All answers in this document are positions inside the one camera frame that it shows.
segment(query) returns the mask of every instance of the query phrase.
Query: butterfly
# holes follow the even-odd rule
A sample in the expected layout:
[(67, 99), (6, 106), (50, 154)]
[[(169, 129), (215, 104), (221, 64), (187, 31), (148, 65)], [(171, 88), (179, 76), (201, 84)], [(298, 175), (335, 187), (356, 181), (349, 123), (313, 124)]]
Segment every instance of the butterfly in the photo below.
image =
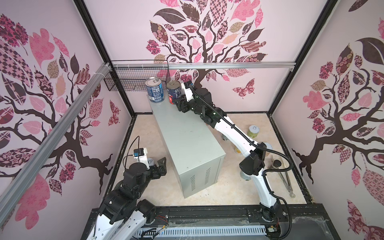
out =
[(255, 84), (255, 79), (252, 79), (251, 81), (249, 81), (247, 83), (247, 85), (245, 86), (245, 88), (234, 88), (232, 90), (234, 90), (235, 92), (237, 92), (239, 94), (240, 97), (242, 97), (244, 99), (244, 96), (248, 93), (253, 93), (254, 94), (254, 90), (255, 88), (253, 87), (253, 85)]
[(112, 124), (117, 124), (119, 123), (119, 113), (120, 113), (120, 110), (118, 107), (115, 107), (115, 104), (110, 100), (109, 101), (109, 105), (111, 106), (111, 110), (112, 110), (112, 116), (109, 118), (109, 121), (108, 121), (108, 126), (112, 125)]

